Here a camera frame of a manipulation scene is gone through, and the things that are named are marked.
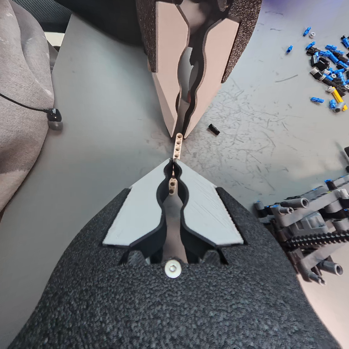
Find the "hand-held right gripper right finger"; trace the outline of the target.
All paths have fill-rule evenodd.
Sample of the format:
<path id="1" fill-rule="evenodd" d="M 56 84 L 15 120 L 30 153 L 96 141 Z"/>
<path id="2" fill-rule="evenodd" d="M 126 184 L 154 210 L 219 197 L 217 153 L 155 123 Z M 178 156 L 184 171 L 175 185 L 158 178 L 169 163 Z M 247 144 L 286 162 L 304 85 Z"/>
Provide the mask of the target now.
<path id="1" fill-rule="evenodd" d="M 178 159 L 174 160 L 181 223 L 186 232 L 213 247 L 243 244 L 244 240 L 220 199 L 216 186 Z"/>

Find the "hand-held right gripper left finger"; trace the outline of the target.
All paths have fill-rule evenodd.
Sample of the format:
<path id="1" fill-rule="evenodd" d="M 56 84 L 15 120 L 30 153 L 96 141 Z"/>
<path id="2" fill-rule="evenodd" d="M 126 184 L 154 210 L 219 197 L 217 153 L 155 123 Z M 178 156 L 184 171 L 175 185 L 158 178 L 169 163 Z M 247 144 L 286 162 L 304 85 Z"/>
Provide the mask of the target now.
<path id="1" fill-rule="evenodd" d="M 167 236 L 163 203 L 169 195 L 173 159 L 135 182 L 103 240 L 105 246 L 162 248 Z"/>

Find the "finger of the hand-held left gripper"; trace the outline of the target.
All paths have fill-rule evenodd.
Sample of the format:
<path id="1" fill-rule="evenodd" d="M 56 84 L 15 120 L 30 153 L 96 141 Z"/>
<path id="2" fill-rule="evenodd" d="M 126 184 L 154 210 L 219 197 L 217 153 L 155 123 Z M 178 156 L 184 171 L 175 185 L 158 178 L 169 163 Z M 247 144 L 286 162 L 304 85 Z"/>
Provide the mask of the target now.
<path id="1" fill-rule="evenodd" d="M 157 1 L 155 5 L 155 72 L 152 72 L 164 122 L 172 137 L 181 98 L 178 67 L 190 38 L 189 22 L 179 5 Z"/>
<path id="2" fill-rule="evenodd" d="M 190 89 L 191 102 L 185 114 L 183 136 L 187 138 L 221 88 L 239 22 L 224 19 L 205 33 L 198 60 L 198 74 Z"/>

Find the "white perforated toy beam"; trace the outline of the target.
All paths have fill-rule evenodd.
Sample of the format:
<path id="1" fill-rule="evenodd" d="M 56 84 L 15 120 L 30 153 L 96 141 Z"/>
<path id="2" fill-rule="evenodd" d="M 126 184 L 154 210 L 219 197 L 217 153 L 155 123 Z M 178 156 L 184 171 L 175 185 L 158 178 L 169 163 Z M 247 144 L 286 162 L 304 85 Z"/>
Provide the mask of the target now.
<path id="1" fill-rule="evenodd" d="M 173 151 L 173 159 L 180 159 L 181 146 L 183 141 L 183 135 L 181 133 L 176 134 L 175 145 Z M 174 195 L 177 188 L 177 179 L 175 178 L 174 166 L 172 167 L 172 176 L 169 180 L 169 195 Z"/>

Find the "black office chair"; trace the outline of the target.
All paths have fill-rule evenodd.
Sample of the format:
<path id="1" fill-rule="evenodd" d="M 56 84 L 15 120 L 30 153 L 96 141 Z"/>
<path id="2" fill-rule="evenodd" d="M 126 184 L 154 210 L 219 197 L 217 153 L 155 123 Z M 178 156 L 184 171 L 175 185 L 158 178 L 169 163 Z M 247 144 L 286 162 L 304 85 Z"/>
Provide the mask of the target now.
<path id="1" fill-rule="evenodd" d="M 141 17 L 146 1 L 58 0 L 32 1 L 43 12 L 39 23 L 44 31 L 65 33 L 71 15 L 119 41 L 142 46 L 146 55 L 146 37 Z"/>

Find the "pile of small toy pins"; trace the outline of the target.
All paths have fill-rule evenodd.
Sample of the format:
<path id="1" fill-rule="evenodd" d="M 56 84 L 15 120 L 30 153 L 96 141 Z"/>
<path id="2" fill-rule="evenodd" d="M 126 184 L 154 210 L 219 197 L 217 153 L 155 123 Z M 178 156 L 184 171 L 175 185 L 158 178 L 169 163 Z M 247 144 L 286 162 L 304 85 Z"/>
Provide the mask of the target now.
<path id="1" fill-rule="evenodd" d="M 312 31 L 307 27 L 285 50 L 285 56 L 295 57 L 298 52 L 304 55 L 307 76 L 324 88 L 323 94 L 310 95 L 309 101 L 315 105 L 325 104 L 334 113 L 348 110 L 348 35 L 332 35 Z"/>

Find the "grey toy chassis assembly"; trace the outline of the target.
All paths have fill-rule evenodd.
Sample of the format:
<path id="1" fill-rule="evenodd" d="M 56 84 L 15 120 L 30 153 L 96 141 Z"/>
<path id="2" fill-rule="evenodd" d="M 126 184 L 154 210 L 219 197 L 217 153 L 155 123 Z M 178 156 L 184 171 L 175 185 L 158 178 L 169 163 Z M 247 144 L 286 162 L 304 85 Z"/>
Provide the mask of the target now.
<path id="1" fill-rule="evenodd" d="M 267 227 L 297 274 L 307 282 L 325 285 L 322 272 L 343 274 L 331 254 L 349 241 L 349 175 L 327 179 L 302 195 L 265 206 L 254 203 L 259 221 Z"/>

